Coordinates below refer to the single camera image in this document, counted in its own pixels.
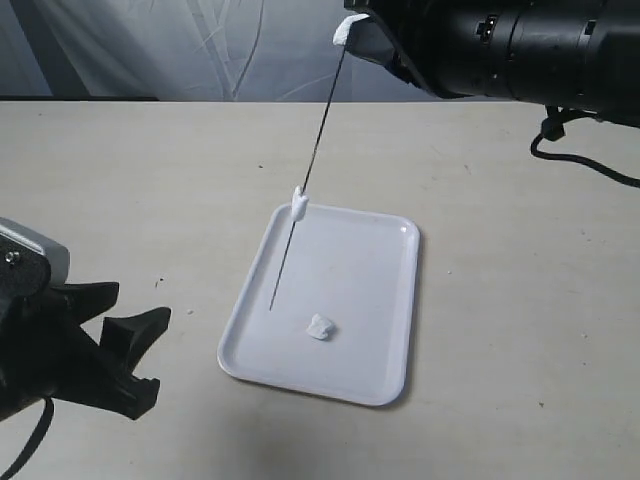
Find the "white backdrop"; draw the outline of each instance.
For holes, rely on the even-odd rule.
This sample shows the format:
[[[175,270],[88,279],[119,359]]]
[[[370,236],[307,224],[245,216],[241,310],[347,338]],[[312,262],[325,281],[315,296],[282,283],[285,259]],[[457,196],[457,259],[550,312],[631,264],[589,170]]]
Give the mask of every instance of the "white backdrop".
[[[331,38],[351,13],[343,0],[33,1],[92,95],[160,100],[324,101],[339,54]],[[336,92],[426,98],[354,58]]]

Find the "metal screw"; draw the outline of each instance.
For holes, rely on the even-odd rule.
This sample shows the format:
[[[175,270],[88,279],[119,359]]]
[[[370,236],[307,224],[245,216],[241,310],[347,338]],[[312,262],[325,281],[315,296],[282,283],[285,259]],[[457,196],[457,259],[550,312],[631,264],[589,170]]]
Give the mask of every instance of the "metal screw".
[[[17,265],[20,261],[20,252],[7,252],[4,256],[4,261],[9,265]]]

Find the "white tray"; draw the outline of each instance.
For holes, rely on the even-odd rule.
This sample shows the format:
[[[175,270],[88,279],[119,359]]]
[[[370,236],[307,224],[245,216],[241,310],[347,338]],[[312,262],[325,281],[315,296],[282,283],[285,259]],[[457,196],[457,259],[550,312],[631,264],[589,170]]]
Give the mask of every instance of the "white tray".
[[[420,232],[407,219],[309,205],[293,236],[275,211],[218,346],[233,377],[364,405],[395,400],[404,386]],[[319,313],[330,341],[306,333]]]

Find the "white tabletop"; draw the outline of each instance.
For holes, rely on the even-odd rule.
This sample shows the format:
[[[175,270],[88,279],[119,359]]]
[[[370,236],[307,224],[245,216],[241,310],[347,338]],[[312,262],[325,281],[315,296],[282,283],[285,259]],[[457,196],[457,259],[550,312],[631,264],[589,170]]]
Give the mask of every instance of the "white tabletop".
[[[0,104],[0,216],[65,244],[71,282],[119,281],[111,314],[173,308],[136,371],[161,380],[156,408],[131,422],[57,402],[21,478],[638,478],[640,191],[531,158],[541,107],[330,114],[311,201],[424,234],[400,402],[368,409],[220,370],[216,345],[322,109]],[[544,147],[640,175],[637,131],[568,130]],[[0,467],[40,411],[0,424]]]

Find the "black cable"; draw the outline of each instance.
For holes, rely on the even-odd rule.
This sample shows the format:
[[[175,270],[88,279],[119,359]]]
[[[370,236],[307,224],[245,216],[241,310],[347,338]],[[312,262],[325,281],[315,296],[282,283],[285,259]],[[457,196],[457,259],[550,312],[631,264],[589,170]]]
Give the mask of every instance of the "black cable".
[[[545,122],[551,121],[551,124],[545,125],[545,123],[543,122],[542,133],[536,135],[536,137],[533,139],[533,142],[531,142],[531,155],[543,160],[554,160],[559,162],[570,162],[584,165],[585,167],[591,168],[592,170],[595,170],[596,172],[622,185],[633,188],[640,188],[640,179],[624,175],[590,158],[567,153],[548,153],[538,149],[538,146],[543,140],[546,139],[545,135],[550,131],[551,128],[562,128],[564,124],[573,120],[577,120],[579,118],[596,118],[596,116],[591,113],[581,112],[577,110],[565,110],[560,112],[558,115],[549,117],[547,120],[545,120]]]
[[[10,478],[13,478],[13,476],[26,465],[42,443],[44,436],[47,434],[47,430],[49,430],[49,427],[51,426],[51,420],[53,420],[53,400],[49,397],[46,397],[43,400],[44,410],[42,411],[42,416],[40,417],[40,420],[38,420],[36,428],[33,429],[33,433],[29,437],[29,440],[27,440],[27,443],[20,452],[20,455],[18,455],[18,458],[16,458],[8,470],[0,476],[0,480],[9,480]]]

